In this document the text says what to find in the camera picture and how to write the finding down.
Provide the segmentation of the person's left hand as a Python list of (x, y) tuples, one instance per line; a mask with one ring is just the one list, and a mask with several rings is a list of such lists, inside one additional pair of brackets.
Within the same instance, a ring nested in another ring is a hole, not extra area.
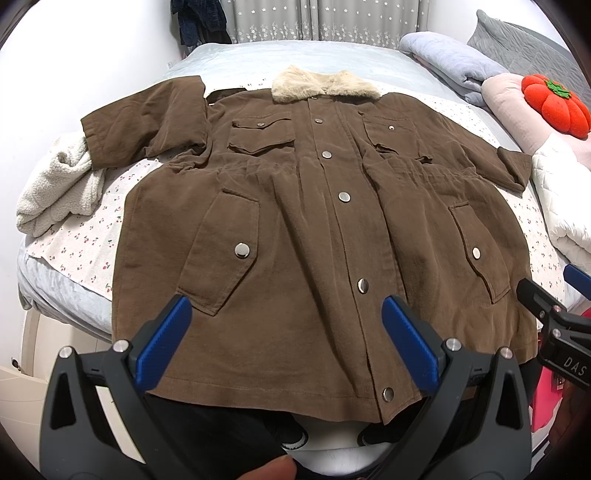
[(297, 476), (297, 464), (293, 458), (283, 455), (266, 465), (249, 471), (238, 480), (294, 480)]

